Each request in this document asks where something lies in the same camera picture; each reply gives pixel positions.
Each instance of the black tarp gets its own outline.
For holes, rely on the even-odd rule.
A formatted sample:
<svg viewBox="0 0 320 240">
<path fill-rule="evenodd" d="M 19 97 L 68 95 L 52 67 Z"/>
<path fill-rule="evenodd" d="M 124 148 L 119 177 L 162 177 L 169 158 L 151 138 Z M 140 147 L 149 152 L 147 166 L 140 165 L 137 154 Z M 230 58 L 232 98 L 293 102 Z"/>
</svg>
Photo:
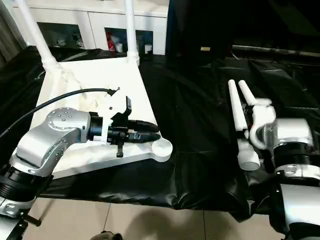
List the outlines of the black tarp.
<svg viewBox="0 0 320 240">
<path fill-rule="evenodd" d="M 51 51 L 60 62 L 110 57 L 99 49 Z M 139 69 L 161 133 L 173 144 L 170 160 L 142 160 L 56 179 L 41 196 L 220 210 L 239 220 L 253 213 L 268 213 L 268 186 L 273 175 L 264 164 L 254 172 L 238 167 L 227 82 L 246 80 L 256 97 L 272 99 L 278 117 L 307 118 L 317 136 L 320 68 L 243 59 L 196 65 L 151 55 L 141 58 Z M 1 132 L 35 106 L 43 77 L 34 47 L 1 70 Z M 3 164 L 30 122 L 31 118 L 26 119 L 0 139 Z"/>
<path fill-rule="evenodd" d="M 207 63 L 231 57 L 233 45 L 320 53 L 317 10 L 301 0 L 171 0 L 166 52 Z"/>
</svg>

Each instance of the white cabinet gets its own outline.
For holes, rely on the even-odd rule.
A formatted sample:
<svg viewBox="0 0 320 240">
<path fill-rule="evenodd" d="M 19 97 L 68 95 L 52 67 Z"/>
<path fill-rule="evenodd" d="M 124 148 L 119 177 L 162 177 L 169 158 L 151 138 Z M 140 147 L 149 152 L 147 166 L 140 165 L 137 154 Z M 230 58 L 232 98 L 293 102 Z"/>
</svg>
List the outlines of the white cabinet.
<svg viewBox="0 0 320 240">
<path fill-rule="evenodd" d="M 84 48 L 96 48 L 88 12 L 43 8 L 30 8 L 30 11 L 49 46 L 53 47 L 57 41 L 65 40 L 67 47 L 76 47 L 77 40 L 74 38 L 79 37 Z M 35 45 L 20 9 L 13 7 L 13 14 L 25 42 Z"/>
<path fill-rule="evenodd" d="M 106 32 L 114 30 L 116 35 L 118 30 L 126 29 L 126 15 L 113 13 L 89 12 L 93 37 L 98 49 L 108 50 Z M 167 19 L 153 16 L 134 16 L 134 26 L 136 29 L 137 41 L 145 38 L 143 31 L 150 32 L 152 36 L 153 54 L 164 55 L 166 52 L 166 32 Z"/>
<path fill-rule="evenodd" d="M 124 0 L 26 1 L 49 46 L 59 45 L 61 39 L 65 39 L 65 47 L 72 48 L 76 47 L 76 40 L 81 38 L 85 49 L 108 50 L 106 32 L 120 36 L 125 33 Z M 153 54 L 164 55 L 169 0 L 133 0 L 133 5 L 138 46 L 143 48 L 144 44 L 152 45 Z M 34 45 L 14 2 L 12 11 L 24 40 L 27 44 Z"/>
</svg>

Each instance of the cabinet door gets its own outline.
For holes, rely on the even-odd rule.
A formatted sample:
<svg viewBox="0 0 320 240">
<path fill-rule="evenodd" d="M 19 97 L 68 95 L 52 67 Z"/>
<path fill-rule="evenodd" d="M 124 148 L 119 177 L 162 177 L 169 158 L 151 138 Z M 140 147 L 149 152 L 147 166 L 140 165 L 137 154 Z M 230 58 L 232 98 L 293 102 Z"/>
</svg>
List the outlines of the cabinet door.
<svg viewBox="0 0 320 240">
<path fill-rule="evenodd" d="M 30 8 L 45 41 L 50 47 L 95 49 L 88 12 L 59 9 Z M 33 37 L 18 7 L 13 7 L 18 27 L 28 45 Z"/>
<path fill-rule="evenodd" d="M 126 51 L 126 15 L 113 13 L 89 12 L 95 45 L 98 49 L 108 50 L 107 33 L 114 36 Z M 134 16 L 137 46 L 144 53 L 145 45 L 152 45 L 153 54 L 164 55 L 166 52 L 167 18 L 152 16 Z"/>
</svg>

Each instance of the white pole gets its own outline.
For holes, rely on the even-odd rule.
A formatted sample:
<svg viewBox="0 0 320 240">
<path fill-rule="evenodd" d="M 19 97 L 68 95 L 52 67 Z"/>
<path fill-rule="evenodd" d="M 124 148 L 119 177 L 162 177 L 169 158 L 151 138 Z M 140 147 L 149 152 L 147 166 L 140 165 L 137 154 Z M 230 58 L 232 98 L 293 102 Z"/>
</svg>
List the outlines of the white pole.
<svg viewBox="0 0 320 240">
<path fill-rule="evenodd" d="M 126 38 L 128 42 L 127 59 L 129 62 L 135 61 L 139 65 L 140 58 L 139 53 L 137 51 L 134 0 L 125 0 L 124 6 L 126 17 Z"/>
<path fill-rule="evenodd" d="M 18 4 L 18 7 L 20 11 L 22 12 L 22 16 L 26 22 L 26 25 L 29 27 L 30 33 L 33 37 L 33 40 L 35 42 L 36 48 L 38 49 L 38 52 L 41 56 L 41 61 L 43 68 L 46 71 L 53 71 L 59 67 L 56 59 L 54 56 L 52 56 L 48 45 L 44 39 L 44 36 L 42 35 L 39 26 L 35 19 L 33 18 L 26 0 L 15 0 Z"/>
<path fill-rule="evenodd" d="M 232 114 L 236 131 L 248 129 L 244 111 L 240 102 L 237 86 L 234 80 L 228 81 Z"/>
<path fill-rule="evenodd" d="M 244 81 L 244 80 L 239 81 L 239 86 L 240 86 L 241 92 L 243 93 L 243 96 L 244 96 L 247 104 L 249 106 L 257 105 L 258 101 L 255 98 L 255 96 L 252 94 L 252 92 L 250 91 L 250 88 L 248 87 L 246 81 Z"/>
</svg>

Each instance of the black plastic sheet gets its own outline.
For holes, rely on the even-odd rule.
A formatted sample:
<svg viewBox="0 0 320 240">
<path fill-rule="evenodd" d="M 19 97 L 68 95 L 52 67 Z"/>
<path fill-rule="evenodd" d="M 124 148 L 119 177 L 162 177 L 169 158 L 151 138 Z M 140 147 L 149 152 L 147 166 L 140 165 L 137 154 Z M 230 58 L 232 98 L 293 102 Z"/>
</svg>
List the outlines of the black plastic sheet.
<svg viewBox="0 0 320 240">
<path fill-rule="evenodd" d="M 51 51 L 60 62 L 111 57 L 99 49 Z M 267 214 L 273 175 L 264 164 L 254 172 L 238 166 L 227 82 L 246 80 L 256 97 L 273 101 L 278 117 L 307 118 L 317 136 L 319 68 L 236 59 L 194 65 L 151 55 L 141 58 L 139 69 L 160 131 L 173 144 L 170 160 L 148 159 L 56 179 L 41 196 L 220 210 L 231 212 L 238 220 L 254 213 Z M 33 47 L 2 69 L 0 131 L 36 105 L 43 71 Z M 31 118 L 0 139 L 2 164 L 9 160 L 30 122 Z"/>
</svg>

